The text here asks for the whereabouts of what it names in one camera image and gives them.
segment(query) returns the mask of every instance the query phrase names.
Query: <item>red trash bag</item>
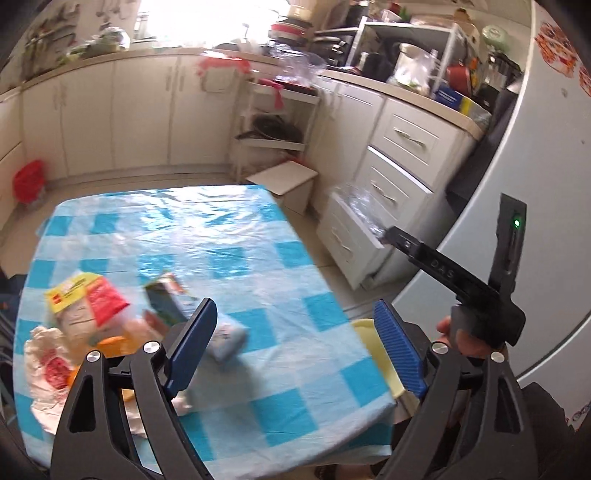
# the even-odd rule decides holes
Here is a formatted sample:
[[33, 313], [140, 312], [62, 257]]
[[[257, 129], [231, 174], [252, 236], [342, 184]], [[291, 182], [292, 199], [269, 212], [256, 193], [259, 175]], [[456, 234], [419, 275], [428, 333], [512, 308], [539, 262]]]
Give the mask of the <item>red trash bag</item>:
[[12, 188], [16, 199], [31, 205], [40, 200], [45, 193], [45, 175], [43, 161], [34, 160], [21, 168], [12, 179]]

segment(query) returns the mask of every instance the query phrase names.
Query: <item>floor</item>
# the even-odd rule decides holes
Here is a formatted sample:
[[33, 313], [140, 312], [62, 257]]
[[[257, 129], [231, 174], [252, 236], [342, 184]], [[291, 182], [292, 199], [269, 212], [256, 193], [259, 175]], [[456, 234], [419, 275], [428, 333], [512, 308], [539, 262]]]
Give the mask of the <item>floor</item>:
[[[219, 174], [199, 174], [198, 176], [172, 174], [101, 180], [50, 190], [42, 206], [36, 210], [18, 211], [8, 228], [0, 232], [0, 265], [9, 276], [26, 273], [37, 246], [37, 229], [51, 215], [53, 209], [65, 200], [107, 192], [229, 183], [232, 183], [230, 178]], [[391, 301], [404, 286], [391, 284], [372, 291], [362, 289], [353, 291], [316, 236], [317, 221], [311, 216], [301, 216], [290, 210], [286, 210], [285, 214], [350, 320], [371, 317], [375, 300], [384, 298]], [[298, 468], [275, 477], [277, 480], [312, 480], [314, 478], [313, 468]]]

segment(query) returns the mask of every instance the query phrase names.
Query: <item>tablecloth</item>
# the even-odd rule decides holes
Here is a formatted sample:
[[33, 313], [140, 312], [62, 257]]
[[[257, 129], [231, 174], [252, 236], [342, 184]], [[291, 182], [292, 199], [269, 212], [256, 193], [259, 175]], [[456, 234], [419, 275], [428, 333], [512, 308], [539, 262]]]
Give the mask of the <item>tablecloth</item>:
[[[258, 478], [330, 457], [389, 455], [395, 402], [304, 245], [258, 186], [103, 194], [59, 205], [40, 239], [18, 312], [14, 379], [28, 454], [53, 438], [30, 411], [22, 350], [51, 317], [44, 292], [77, 270], [105, 275], [140, 314], [142, 286], [176, 273], [199, 297], [249, 328], [239, 358], [204, 358], [181, 422], [214, 477]], [[149, 443], [142, 463], [158, 470]]]

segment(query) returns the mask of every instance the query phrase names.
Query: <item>step stool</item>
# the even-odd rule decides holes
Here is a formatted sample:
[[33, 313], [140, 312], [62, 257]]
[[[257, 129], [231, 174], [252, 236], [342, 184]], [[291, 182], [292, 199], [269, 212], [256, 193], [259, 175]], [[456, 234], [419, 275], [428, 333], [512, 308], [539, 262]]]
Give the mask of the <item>step stool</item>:
[[265, 187], [273, 194], [279, 206], [304, 215], [312, 183], [318, 172], [294, 161], [287, 161], [251, 175], [246, 180]]

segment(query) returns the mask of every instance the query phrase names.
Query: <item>bright window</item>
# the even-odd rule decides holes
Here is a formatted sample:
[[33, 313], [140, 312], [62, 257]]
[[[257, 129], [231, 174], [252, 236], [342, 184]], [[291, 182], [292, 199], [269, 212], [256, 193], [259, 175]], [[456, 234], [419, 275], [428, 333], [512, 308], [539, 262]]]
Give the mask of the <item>bright window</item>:
[[140, 38], [192, 47], [214, 47], [245, 35], [264, 43], [271, 24], [288, 9], [287, 0], [142, 0], [136, 30]]

